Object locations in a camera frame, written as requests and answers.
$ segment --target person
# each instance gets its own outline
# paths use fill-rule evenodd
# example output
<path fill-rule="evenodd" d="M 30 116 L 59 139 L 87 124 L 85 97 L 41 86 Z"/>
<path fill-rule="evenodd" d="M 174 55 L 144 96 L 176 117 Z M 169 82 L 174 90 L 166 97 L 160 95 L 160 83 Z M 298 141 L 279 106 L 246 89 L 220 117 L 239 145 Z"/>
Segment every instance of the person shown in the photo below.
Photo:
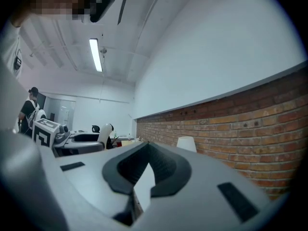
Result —
<path fill-rule="evenodd" d="M 30 115 L 35 111 L 36 107 L 39 109 L 39 105 L 37 103 L 39 91 L 36 87 L 32 87 L 29 90 L 29 99 L 27 100 L 21 109 L 18 119 L 22 120 L 20 133 L 25 134 L 32 138 L 32 129 L 28 125 L 28 119 Z"/>
<path fill-rule="evenodd" d="M 106 144 L 106 149 L 112 149 L 113 148 L 113 143 L 117 140 L 117 138 L 114 138 L 113 140 L 111 140 L 111 138 L 108 136 L 107 139 L 107 144 Z"/>
<path fill-rule="evenodd" d="M 90 0 L 24 0 L 6 22 L 0 34 L 1 60 L 19 79 L 23 66 L 20 28 L 31 13 L 45 16 L 59 14 L 74 16 L 83 14 L 89 7 Z"/>

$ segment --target ceiling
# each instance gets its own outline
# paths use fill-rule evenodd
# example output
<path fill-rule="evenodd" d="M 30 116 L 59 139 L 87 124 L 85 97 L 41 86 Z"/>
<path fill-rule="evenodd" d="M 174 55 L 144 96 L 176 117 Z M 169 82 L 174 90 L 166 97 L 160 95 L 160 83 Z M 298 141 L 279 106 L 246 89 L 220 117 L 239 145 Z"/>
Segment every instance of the ceiling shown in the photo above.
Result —
<path fill-rule="evenodd" d="M 32 71 L 61 69 L 134 85 L 155 45 L 189 0 L 115 0 L 96 24 L 33 15 L 21 28 L 23 63 Z M 89 39 L 99 40 L 103 73 L 97 72 Z"/>

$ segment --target white lamp shade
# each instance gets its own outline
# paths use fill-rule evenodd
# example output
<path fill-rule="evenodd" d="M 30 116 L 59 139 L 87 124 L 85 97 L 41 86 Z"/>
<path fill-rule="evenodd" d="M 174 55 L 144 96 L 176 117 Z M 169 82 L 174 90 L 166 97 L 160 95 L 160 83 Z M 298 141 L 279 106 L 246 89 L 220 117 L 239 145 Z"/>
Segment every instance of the white lamp shade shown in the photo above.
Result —
<path fill-rule="evenodd" d="M 193 137 L 179 137 L 177 147 L 191 152 L 197 152 Z"/>

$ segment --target backpack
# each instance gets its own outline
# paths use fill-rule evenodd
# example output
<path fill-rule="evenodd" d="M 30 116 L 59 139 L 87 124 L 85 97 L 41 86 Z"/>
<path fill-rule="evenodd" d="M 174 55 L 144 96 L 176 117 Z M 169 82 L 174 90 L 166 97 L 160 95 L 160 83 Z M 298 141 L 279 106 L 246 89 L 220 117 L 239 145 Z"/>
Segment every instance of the backpack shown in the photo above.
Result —
<path fill-rule="evenodd" d="M 35 106 L 35 103 L 33 100 L 30 100 L 30 102 L 32 103 L 33 107 L 34 107 L 34 111 L 29 115 L 29 117 L 26 116 L 27 122 L 28 122 L 28 127 L 29 129 L 33 129 L 33 121 L 35 121 L 36 115 L 39 111 L 39 104 L 37 104 L 37 106 Z"/>

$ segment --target ceiling light fixture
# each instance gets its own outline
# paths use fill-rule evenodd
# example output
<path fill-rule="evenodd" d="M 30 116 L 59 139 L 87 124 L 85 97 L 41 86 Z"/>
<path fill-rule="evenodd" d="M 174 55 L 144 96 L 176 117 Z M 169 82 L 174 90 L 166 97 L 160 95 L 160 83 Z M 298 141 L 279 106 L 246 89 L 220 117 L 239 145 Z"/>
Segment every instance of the ceiling light fixture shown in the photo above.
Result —
<path fill-rule="evenodd" d="M 94 60 L 94 64 L 96 67 L 96 70 L 98 72 L 102 72 L 102 64 L 101 64 L 101 59 L 100 59 L 100 53 L 98 51 L 98 40 L 97 38 L 91 38 L 90 40 L 90 47 L 91 47 L 91 52 Z"/>

